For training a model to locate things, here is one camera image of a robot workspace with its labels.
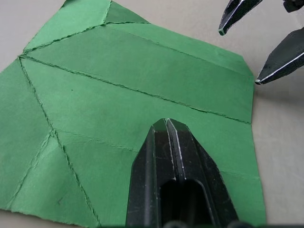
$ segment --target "white table surface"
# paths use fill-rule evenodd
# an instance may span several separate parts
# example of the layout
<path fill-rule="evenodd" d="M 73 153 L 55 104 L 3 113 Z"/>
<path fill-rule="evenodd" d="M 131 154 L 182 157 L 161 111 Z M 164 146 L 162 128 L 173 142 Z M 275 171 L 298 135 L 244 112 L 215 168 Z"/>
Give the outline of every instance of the white table surface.
<path fill-rule="evenodd" d="M 7 67 L 64 0 L 0 0 L 0 71 Z M 241 54 L 257 76 L 269 53 L 304 26 L 304 9 L 288 14 L 265 0 L 225 37 L 217 28 L 228 0 L 116 0 L 149 22 Z M 253 134 L 268 223 L 304 224 L 304 68 L 256 86 Z M 0 210 L 0 228 L 68 225 Z"/>

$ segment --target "fold line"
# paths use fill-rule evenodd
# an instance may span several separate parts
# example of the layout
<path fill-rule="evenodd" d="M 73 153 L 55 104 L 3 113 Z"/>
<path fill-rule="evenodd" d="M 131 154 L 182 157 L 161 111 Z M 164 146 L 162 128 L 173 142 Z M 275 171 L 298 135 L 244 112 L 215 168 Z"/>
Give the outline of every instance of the fold line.
<path fill-rule="evenodd" d="M 41 100 L 40 100 L 40 98 L 39 98 L 39 96 L 38 96 L 38 94 L 37 94 L 37 91 L 36 91 L 36 89 L 35 89 L 33 83 L 31 82 L 31 80 L 30 80 L 30 78 L 29 78 L 29 76 L 28 76 L 28 74 L 27 74 L 27 72 L 26 72 L 26 70 L 25 70 L 25 67 L 24 67 L 23 64 L 22 64 L 21 58 L 19 57 L 18 60 L 19 60 L 19 63 L 20 63 L 20 65 L 21 65 L 21 68 L 22 68 L 22 71 L 23 71 L 23 73 L 24 73 L 24 76 L 25 76 L 25 78 L 26 78 L 26 80 L 27 80 L 29 86 L 31 87 L 33 93 L 34 93 L 34 96 L 35 96 L 36 100 L 38 101 L 39 106 L 40 106 L 40 108 L 42 109 L 42 112 L 44 113 L 44 116 L 45 116 L 45 118 L 46 118 L 46 120 L 47 120 L 47 123 L 48 123 L 49 127 L 51 128 L 51 131 L 52 131 L 53 135 L 55 136 L 58 145 L 60 146 L 60 148 L 62 149 L 62 152 L 64 153 L 64 155 L 65 155 L 65 157 L 66 157 L 67 164 L 68 164 L 68 166 L 69 166 L 69 168 L 70 168 L 70 170 L 71 170 L 73 176 L 74 176 L 75 179 L 76 179 L 76 182 L 77 182 L 78 187 L 80 188 L 81 192 L 83 193 L 83 195 L 84 195 L 84 197 L 85 197 L 86 203 L 87 203 L 87 205 L 88 205 L 90 211 L 93 213 L 93 215 L 94 215 L 96 221 L 98 222 L 98 225 L 101 225 L 100 219 L 99 219 L 97 213 L 95 212 L 94 208 L 92 207 L 92 204 L 91 204 L 91 202 L 90 202 L 90 200 L 89 200 L 88 195 L 86 194 L 86 191 L 84 190 L 83 186 L 81 185 L 81 183 L 80 183 L 80 181 L 79 181 L 78 175 L 76 174 L 76 172 L 75 172 L 75 170 L 74 170 L 74 168 L 73 168 L 73 166 L 72 166 L 72 164 L 71 164 L 71 162 L 70 162 L 70 160 L 69 160 L 69 157 L 68 157 L 67 153 L 66 153 L 65 150 L 64 150 L 64 146 L 62 145 L 61 141 L 59 140 L 58 134 L 57 134 L 57 132 L 55 131 L 55 129 L 54 129 L 54 127 L 53 127 L 53 124 L 51 123 L 51 121 L 50 121 L 50 119 L 49 119 L 49 117 L 48 117 L 48 115 L 47 115 L 47 113 L 46 113 L 46 111 L 45 111 L 45 109 L 44 109 L 44 107 L 43 107 L 43 104 L 42 104 L 42 102 L 41 102 Z"/>
<path fill-rule="evenodd" d="M 161 44 L 161 43 L 155 42 L 154 40 L 151 40 L 151 39 L 147 39 L 147 38 L 138 36 L 138 35 L 136 35 L 136 34 L 134 34 L 134 33 L 126 32 L 126 31 L 120 30 L 120 29 L 115 29 L 115 28 L 113 28 L 113 27 L 111 27 L 111 26 L 109 26 L 109 28 L 111 28 L 112 30 L 121 31 L 121 32 L 130 34 L 130 35 L 132 35 L 132 36 L 135 36 L 135 37 L 138 37 L 138 38 L 141 38 L 141 39 L 150 41 L 151 43 L 156 44 L 156 45 L 158 45 L 158 46 L 161 46 L 161 47 L 163 47 L 163 48 L 168 48 L 168 49 L 177 51 L 177 52 L 179 52 L 179 53 L 185 54 L 185 55 L 187 55 L 187 56 L 191 56 L 191 57 L 193 57 L 193 58 L 200 59 L 200 60 L 202 60 L 202 61 L 206 61 L 206 62 L 211 63 L 211 64 L 214 64 L 214 65 L 216 65 L 216 66 L 218 66 L 218 67 L 222 67 L 222 68 L 225 68 L 225 69 L 227 69 L 227 70 L 231 70 L 231 71 L 233 71 L 233 72 L 236 72 L 236 73 L 238 73 L 238 74 L 240 74 L 240 75 L 248 76 L 248 75 L 243 74 L 243 73 L 241 73 L 241 72 L 238 72 L 238 71 L 236 71 L 236 70 L 227 68 L 227 67 L 225 67 L 225 66 L 221 66 L 221 65 L 216 64 L 216 63 L 213 63 L 213 62 L 210 62 L 210 61 L 208 61 L 208 60 L 206 60 L 206 59 L 203 59 L 203 58 L 200 58 L 200 57 L 197 57 L 197 56 L 193 56 L 193 55 L 191 55 L 191 54 L 188 54 L 188 53 L 186 53 L 186 52 L 180 51 L 180 50 L 178 50 L 178 49 L 174 49 L 174 48 L 172 48 L 172 47 L 168 47 L 168 46 L 163 45 L 163 44 Z"/>
<path fill-rule="evenodd" d="M 135 91 L 135 92 L 138 92 L 138 93 L 141 93 L 141 94 L 145 94 L 145 95 L 148 95 L 148 96 L 151 96 L 151 97 L 155 97 L 155 98 L 158 98 L 158 99 L 161 99 L 161 100 L 164 100 L 164 101 L 168 101 L 168 102 L 171 102 L 171 103 L 182 105 L 182 106 L 194 109 L 194 110 L 199 111 L 199 112 L 214 114 L 214 115 L 221 116 L 221 117 L 224 117 L 224 118 L 227 118 L 227 119 L 231 119 L 231 120 L 235 120 L 235 121 L 238 121 L 238 122 L 241 122 L 241 123 L 244 123 L 244 124 L 251 125 L 251 122 L 248 122 L 248 121 L 240 120 L 240 119 L 237 119 L 237 118 L 234 118 L 234 117 L 230 117 L 230 116 L 227 116 L 227 115 L 222 114 L 222 113 L 217 113 L 217 112 L 214 112 L 214 111 L 211 111 L 211 110 L 202 110 L 202 109 L 193 107 L 191 105 L 188 105 L 188 104 L 185 104 L 185 103 L 182 103 L 182 102 L 171 100 L 171 99 L 163 97 L 163 96 L 150 94 L 150 93 L 141 91 L 141 90 L 136 89 L 136 88 L 127 87 L 127 86 L 124 86 L 122 84 L 117 84 L 117 83 L 114 83 L 114 82 L 110 82 L 108 80 L 101 79 L 101 78 L 98 78 L 98 77 L 94 77 L 94 76 L 91 76 L 91 75 L 87 75 L 87 74 L 84 74 L 82 72 L 70 70 L 70 69 L 67 69 L 67 68 L 64 68 L 64 67 L 60 67 L 60 66 L 51 64 L 51 63 L 46 63 L 46 62 L 40 61 L 40 60 L 35 59 L 33 57 L 30 57 L 30 56 L 21 55 L 19 57 L 20 58 L 29 59 L 29 60 L 31 60 L 33 62 L 41 63 L 41 64 L 44 64 L 44 65 L 49 66 L 49 67 L 54 67 L 54 68 L 57 68 L 57 69 L 61 69 L 61 70 L 67 71 L 67 72 L 72 73 L 72 74 L 77 74 L 77 75 L 85 76 L 85 77 L 88 77 L 90 79 L 94 79 L 94 80 L 101 81 L 101 82 L 104 82 L 104 83 L 107 83 L 107 84 L 111 84 L 113 86 L 121 87 L 121 88 L 128 89 L 128 90 L 132 90 L 132 91 Z"/>
<path fill-rule="evenodd" d="M 56 129 L 55 131 L 57 133 L 62 132 L 62 133 L 66 133 L 66 134 L 71 134 L 73 136 L 81 137 L 81 138 L 87 139 L 88 142 L 93 141 L 93 142 L 97 142 L 99 144 L 105 144 L 105 145 L 112 146 L 112 147 L 115 147 L 115 148 L 125 149 L 125 150 L 128 150 L 128 151 L 132 152 L 132 153 L 138 153 L 137 151 L 135 151 L 131 148 L 128 148 L 128 147 L 125 147 L 125 146 L 122 146 L 122 145 L 108 143 L 108 142 L 103 141 L 102 139 L 99 139 L 99 138 L 93 138 L 93 137 L 89 137 L 89 136 L 85 136 L 85 135 L 81 135 L 81 134 L 77 134 L 77 133 L 73 133 L 73 132 L 68 132 L 68 131 L 64 131 L 64 130 L 59 130 L 59 129 Z"/>
<path fill-rule="evenodd" d="M 106 26 L 106 25 L 110 25 L 110 24 L 149 24 L 149 22 L 130 22 L 130 21 L 124 21 L 124 22 L 106 22 L 106 23 L 103 23 L 103 24 L 100 24 L 100 25 L 95 25 L 95 26 L 91 26 L 91 27 L 88 27 L 86 28 L 85 30 L 83 31 L 80 31 L 80 32 L 76 32 L 76 33 L 73 33 L 73 34 L 70 34 L 70 35 L 67 35 L 65 37 L 62 37 L 62 38 L 58 38 L 58 39 L 54 39 L 48 43 L 45 43 L 45 44 L 41 44 L 41 45 L 38 45 L 37 47 L 32 47 L 32 48 L 29 48 L 29 49 L 24 49 L 23 50 L 23 55 L 26 55 L 32 51 L 35 51 L 35 50 L 38 50 L 38 49 L 42 49 L 42 48 L 45 48 L 53 43 L 57 43 L 57 42 L 60 42 L 62 40 L 66 40 L 70 37 L 73 37 L 75 35 L 78 35 L 78 34 L 81 34 L 81 33 L 84 33 L 84 32 L 87 32 L 87 31 L 90 31 L 90 30 L 93 30 L 99 26 Z"/>
<path fill-rule="evenodd" d="M 110 1 L 109 6 L 108 6 L 108 8 L 106 9 L 106 11 L 105 11 L 105 13 L 104 13 L 104 18 L 102 19 L 101 24 L 104 24 L 104 23 L 105 23 L 111 5 L 112 5 L 112 0 Z"/>
<path fill-rule="evenodd" d="M 47 136 L 44 138 L 44 140 L 42 141 L 42 144 L 38 150 L 38 152 L 35 154 L 35 156 L 32 158 L 32 160 L 29 163 L 29 167 L 28 169 L 25 171 L 25 175 L 20 179 L 20 181 L 18 182 L 18 185 L 16 187 L 15 193 L 13 194 L 13 196 L 11 197 L 10 201 L 8 202 L 8 210 L 12 209 L 13 203 L 15 202 L 15 199 L 17 198 L 19 192 L 21 191 L 21 188 L 23 187 L 23 184 L 25 183 L 29 173 L 31 172 L 31 170 L 33 168 L 35 168 L 38 163 L 39 163 L 39 159 L 43 153 L 43 151 L 45 150 L 45 148 L 48 146 L 48 141 L 51 137 L 51 132 L 49 132 L 47 134 Z"/>
<path fill-rule="evenodd" d="M 224 170 L 220 170 L 220 172 L 223 172 L 225 174 L 230 174 L 230 175 L 233 175 L 233 176 L 237 176 L 239 178 L 242 178 L 242 179 L 250 179 L 250 180 L 261 180 L 261 178 L 259 176 L 252 176 L 252 175 L 249 175 L 249 174 L 245 174 L 245 173 L 237 173 L 237 172 L 231 172 L 231 171 L 224 171 Z"/>

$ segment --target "green cardstock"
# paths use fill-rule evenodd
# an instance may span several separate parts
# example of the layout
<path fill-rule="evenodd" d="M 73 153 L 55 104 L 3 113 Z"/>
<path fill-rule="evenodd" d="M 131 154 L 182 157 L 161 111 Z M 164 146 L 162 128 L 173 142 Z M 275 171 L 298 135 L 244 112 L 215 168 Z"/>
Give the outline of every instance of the green cardstock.
<path fill-rule="evenodd" d="M 243 58 L 115 2 L 69 0 L 0 74 L 0 208 L 83 227 L 124 225 L 150 126 L 185 123 L 241 220 L 265 223 Z"/>

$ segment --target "paper crease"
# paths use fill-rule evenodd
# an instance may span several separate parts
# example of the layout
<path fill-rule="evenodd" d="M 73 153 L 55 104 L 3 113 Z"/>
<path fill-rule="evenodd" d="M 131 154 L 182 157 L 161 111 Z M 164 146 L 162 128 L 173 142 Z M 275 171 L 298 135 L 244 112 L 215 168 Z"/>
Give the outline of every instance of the paper crease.
<path fill-rule="evenodd" d="M 74 170 L 74 168 L 73 168 L 73 166 L 72 166 L 72 163 L 70 162 L 69 156 L 68 156 L 68 154 L 66 153 L 65 148 L 64 148 L 62 142 L 60 141 L 60 139 L 59 139 L 59 137 L 58 137 L 58 134 L 57 134 L 57 132 L 55 131 L 55 129 L 54 129 L 54 127 L 53 127 L 53 124 L 51 123 L 51 121 L 50 121 L 50 119 L 49 119 L 49 117 L 48 117 L 48 115 L 47 115 L 47 113 L 46 113 L 46 111 L 45 111 L 45 109 L 44 109 L 44 107 L 43 107 L 43 104 L 42 104 L 41 100 L 39 99 L 39 96 L 38 96 L 38 94 L 37 94 L 37 91 L 36 91 L 36 89 L 35 89 L 33 83 L 31 82 L 31 80 L 30 80 L 30 78 L 29 78 L 29 76 L 28 76 L 28 74 L 27 74 L 27 72 L 26 72 L 26 70 L 25 70 L 25 68 L 24 68 L 24 66 L 23 66 L 23 64 L 22 64 L 22 61 L 21 61 L 21 58 L 20 58 L 20 57 L 19 57 L 19 63 L 20 63 L 20 65 L 21 65 L 22 72 L 23 72 L 23 74 L 24 74 L 26 80 L 27 80 L 29 86 L 31 87 L 31 89 L 32 89 L 32 91 L 33 91 L 33 94 L 34 94 L 36 100 L 38 101 L 39 106 L 40 106 L 42 112 L 44 113 L 45 119 L 46 119 L 46 121 L 47 121 L 47 123 L 48 123 L 48 125 L 49 125 L 49 127 L 50 127 L 50 129 L 51 129 L 51 132 L 53 133 L 54 137 L 56 138 L 57 143 L 58 143 L 59 147 L 61 148 L 61 150 L 62 150 L 62 152 L 63 152 L 63 154 L 64 154 L 64 156 L 65 156 L 65 158 L 66 158 L 67 164 L 68 164 L 68 166 L 69 166 L 69 168 L 70 168 L 70 170 L 71 170 L 71 172 L 72 172 L 72 174 L 73 174 L 73 176 L 74 176 L 74 178 L 75 178 L 75 180 L 76 180 L 76 182 L 77 182 L 77 185 L 78 185 L 78 187 L 80 188 L 81 192 L 83 193 L 83 195 L 84 195 L 84 197 L 85 197 L 85 200 L 86 200 L 86 203 L 87 203 L 89 209 L 91 210 L 91 212 L 92 212 L 92 214 L 94 215 L 96 221 L 98 222 L 98 225 L 101 226 L 100 219 L 99 219 L 99 217 L 98 217 L 96 211 L 94 210 L 94 208 L 93 208 L 93 206 L 92 206 L 92 204 L 91 204 L 91 201 L 89 200 L 89 197 L 88 197 L 88 195 L 87 195 L 85 189 L 83 188 L 82 184 L 81 184 L 80 181 L 79 181 L 79 177 L 78 177 L 77 173 L 75 172 L 75 170 Z M 36 159 L 34 159 L 34 161 L 36 161 L 37 159 L 39 159 L 40 154 L 41 154 L 41 152 L 38 152 L 38 155 L 35 156 Z M 26 173 L 25 177 L 21 180 L 21 182 L 20 182 L 20 183 L 21 183 L 21 184 L 20 184 L 20 187 L 17 189 L 15 195 L 17 195 L 18 192 L 20 191 L 20 189 L 21 189 L 21 187 L 22 187 L 22 184 L 23 184 L 24 180 L 26 179 L 27 175 L 28 175 L 28 172 Z"/>
<path fill-rule="evenodd" d="M 37 49 L 42 49 L 42 48 L 45 48 L 53 43 L 57 43 L 59 41 L 62 41 L 62 40 L 67 40 L 68 38 L 70 37 L 73 37 L 75 35 L 78 35 L 78 34 L 81 34 L 81 33 L 84 33 L 84 32 L 87 32 L 87 31 L 90 31 L 92 29 L 95 29 L 96 27 L 99 27 L 99 26 L 106 26 L 106 25 L 111 25 L 111 24 L 149 24 L 149 22 L 130 22 L 130 21 L 124 21 L 124 22 L 106 22 L 106 23 L 103 23 L 103 24 L 100 24 L 100 25 L 95 25 L 95 26 L 91 26 L 91 27 L 88 27 L 87 29 L 83 30 L 83 31 L 80 31 L 80 32 L 76 32 L 76 33 L 73 33 L 73 34 L 70 34 L 70 35 L 67 35 L 65 37 L 62 37 L 62 38 L 59 38 L 59 39 L 54 39 L 48 43 L 45 43 L 45 44 L 41 44 L 37 47 L 32 47 L 32 48 L 29 48 L 29 49 L 24 49 L 23 50 L 23 55 L 26 55 L 32 51 L 35 51 Z"/>
<path fill-rule="evenodd" d="M 112 0 L 109 2 L 109 6 L 108 6 L 108 8 L 106 9 L 106 11 L 105 11 L 105 13 L 104 13 L 104 18 L 102 19 L 101 24 L 104 24 L 104 23 L 105 23 L 111 5 L 112 5 Z"/>
<path fill-rule="evenodd" d="M 50 137 L 51 137 L 51 132 L 49 132 L 49 133 L 47 134 L 47 136 L 45 137 L 45 139 L 42 141 L 42 144 L 41 144 L 41 146 L 40 146 L 38 152 L 36 153 L 36 155 L 35 155 L 35 156 L 33 157 L 33 159 L 31 160 L 30 165 L 29 165 L 28 169 L 27 169 L 26 172 L 25 172 L 25 175 L 24 175 L 24 176 L 22 177 L 22 179 L 19 181 L 18 186 L 17 186 L 17 188 L 16 188 L 16 190 L 15 190 L 14 195 L 11 197 L 10 201 L 8 202 L 8 209 L 9 209 L 9 210 L 12 209 L 12 205 L 13 205 L 13 203 L 14 203 L 14 201 L 15 201 L 17 195 L 18 195 L 18 193 L 20 192 L 20 190 L 21 190 L 21 188 L 22 188 L 22 186 L 23 186 L 25 180 L 27 179 L 27 177 L 28 177 L 30 171 L 38 165 L 39 159 L 40 159 L 40 157 L 41 157 L 43 151 L 44 151 L 45 148 L 48 146 L 48 141 L 49 141 Z"/>
<path fill-rule="evenodd" d="M 166 97 L 163 97 L 163 96 L 160 96 L 160 95 L 150 94 L 150 93 L 147 93 L 145 91 L 141 91 L 141 90 L 136 89 L 136 88 L 131 88 L 131 87 L 124 86 L 122 84 L 117 84 L 117 83 L 114 83 L 114 82 L 110 82 L 108 80 L 101 79 L 101 78 L 98 78 L 98 77 L 94 77 L 94 76 L 91 76 L 91 75 L 88 75 L 88 74 L 85 74 L 85 73 L 82 73 L 82 72 L 79 72 L 79 71 L 74 71 L 74 70 L 70 70 L 70 69 L 67 69 L 67 68 L 64 68 L 64 67 L 60 67 L 60 66 L 57 66 L 57 65 L 54 65 L 54 64 L 51 64 L 51 63 L 46 63 L 46 62 L 43 62 L 41 60 L 35 59 L 33 57 L 29 57 L 29 56 L 26 56 L 26 55 L 21 55 L 19 57 L 32 60 L 36 63 L 44 64 L 44 65 L 47 65 L 49 67 L 58 68 L 58 69 L 61 69 L 61 70 L 64 70 L 64 71 L 67 71 L 67 72 L 70 72 L 70 73 L 73 73 L 73 74 L 82 75 L 82 76 L 88 77 L 90 79 L 105 82 L 105 83 L 111 84 L 113 86 L 118 86 L 118 87 L 121 87 L 121 88 L 124 88 L 124 89 L 132 90 L 132 91 L 135 91 L 135 92 L 138 92 L 138 93 L 141 93 L 141 94 L 145 94 L 145 95 L 148 95 L 148 96 L 151 96 L 151 97 L 155 97 L 155 98 L 158 98 L 158 99 L 161 99 L 161 100 L 164 100 L 164 101 L 169 101 L 169 102 L 172 102 L 172 103 L 175 103 L 175 104 L 178 104 L 178 105 L 186 106 L 188 108 L 194 109 L 194 110 L 199 111 L 199 112 L 218 115 L 218 116 L 221 116 L 221 117 L 224 117 L 224 118 L 227 118 L 227 119 L 231 119 L 231 120 L 235 120 L 235 121 L 238 121 L 238 122 L 241 122 L 241 123 L 244 123 L 244 124 L 251 124 L 248 121 L 244 121 L 244 120 L 240 120 L 240 119 L 237 119 L 237 118 L 234 118 L 234 117 L 231 117 L 231 116 L 227 116 L 223 113 L 217 113 L 217 112 L 214 112 L 214 111 L 211 111 L 211 110 L 199 109 L 199 108 L 193 107 L 191 105 L 185 104 L 185 103 L 180 102 L 180 101 L 174 101 L 174 100 L 171 100 L 169 98 L 166 98 Z"/>
<path fill-rule="evenodd" d="M 243 179 L 251 179 L 251 180 L 261 180 L 261 178 L 259 176 L 251 176 L 245 173 L 239 173 L 239 172 L 231 172 L 231 171 L 224 171 L 224 170 L 220 170 L 220 172 L 225 173 L 225 174 L 230 174 L 233 176 L 237 176 L 239 178 L 243 178 Z"/>
<path fill-rule="evenodd" d="M 214 64 L 214 65 L 216 65 L 216 66 L 219 66 L 219 67 L 225 68 L 225 69 L 227 69 L 227 70 L 231 70 L 231 71 L 236 72 L 236 73 L 238 73 L 238 74 L 248 76 L 247 74 L 242 74 L 242 73 L 240 73 L 240 72 L 238 72 L 238 71 L 235 71 L 235 70 L 233 70 L 233 69 L 227 68 L 227 67 L 225 67 L 225 66 L 221 66 L 221 65 L 216 64 L 216 63 L 214 63 L 214 62 L 210 62 L 210 61 L 208 61 L 208 60 L 206 60 L 206 59 L 203 59 L 203 58 L 200 58 L 200 57 L 197 57 L 197 56 L 194 56 L 194 55 L 188 54 L 188 53 L 183 52 L 183 51 L 180 51 L 180 50 L 178 50 L 178 49 L 175 49 L 175 48 L 172 48 L 172 47 L 168 47 L 168 46 L 163 45 L 163 44 L 161 44 L 161 43 L 155 42 L 154 40 L 151 40 L 151 39 L 147 39 L 147 38 L 144 38 L 144 37 L 138 36 L 138 35 L 136 35 L 136 34 L 134 34 L 134 33 L 131 33 L 131 32 L 126 32 L 126 31 L 124 31 L 124 30 L 120 30 L 120 29 L 115 29 L 115 28 L 113 28 L 113 27 L 111 27 L 111 26 L 108 26 L 108 28 L 110 28 L 110 29 L 112 29 L 112 30 L 116 30 L 116 31 L 120 31 L 120 32 L 124 32 L 124 33 L 130 34 L 130 35 L 133 35 L 133 36 L 135 36 L 135 37 L 138 37 L 138 38 L 141 38 L 141 39 L 144 39 L 144 40 L 150 41 L 151 43 L 156 44 L 156 45 L 158 45 L 158 46 L 161 46 L 161 47 L 163 47 L 163 48 L 168 48 L 168 49 L 171 49 L 171 50 L 177 51 L 177 52 L 179 52 L 179 53 L 185 54 L 185 55 L 187 55 L 187 56 L 191 56 L 191 57 L 193 57 L 193 58 L 200 59 L 200 60 L 202 60 L 202 61 L 206 61 L 206 62 L 211 63 L 211 64 Z"/>
<path fill-rule="evenodd" d="M 77 133 L 73 133 L 73 132 L 68 132 L 68 131 L 63 131 L 63 130 L 56 130 L 57 133 L 66 133 L 66 134 L 70 134 L 72 136 L 76 136 L 76 137 L 81 137 L 84 140 L 83 141 L 77 141 L 77 142 L 70 142 L 70 143 L 66 143 L 65 146 L 71 145 L 71 144 L 77 144 L 77 143 L 89 143 L 89 142 L 95 142 L 95 143 L 99 143 L 99 144 L 105 144 L 108 146 L 112 146 L 118 149 L 124 149 L 124 150 L 128 150 L 132 153 L 136 153 L 138 154 L 138 151 L 133 150 L 132 148 L 128 148 L 122 145 L 117 145 L 117 144 L 112 144 L 112 143 L 108 143 L 106 141 L 103 141 L 102 139 L 99 138 L 92 138 L 89 136 L 85 136 L 85 135 L 81 135 L 81 134 L 77 134 Z"/>

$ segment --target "green paper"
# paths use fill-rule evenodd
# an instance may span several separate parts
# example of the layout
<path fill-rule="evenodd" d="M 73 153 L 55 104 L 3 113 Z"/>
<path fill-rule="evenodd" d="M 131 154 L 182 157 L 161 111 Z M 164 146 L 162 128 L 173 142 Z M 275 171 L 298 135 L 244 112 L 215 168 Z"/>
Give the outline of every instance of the green paper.
<path fill-rule="evenodd" d="M 240 219 L 265 223 L 253 89 L 237 54 L 114 2 L 67 1 L 0 74 L 0 208 L 124 225 L 132 162 L 151 124 L 173 118 L 217 163 Z"/>

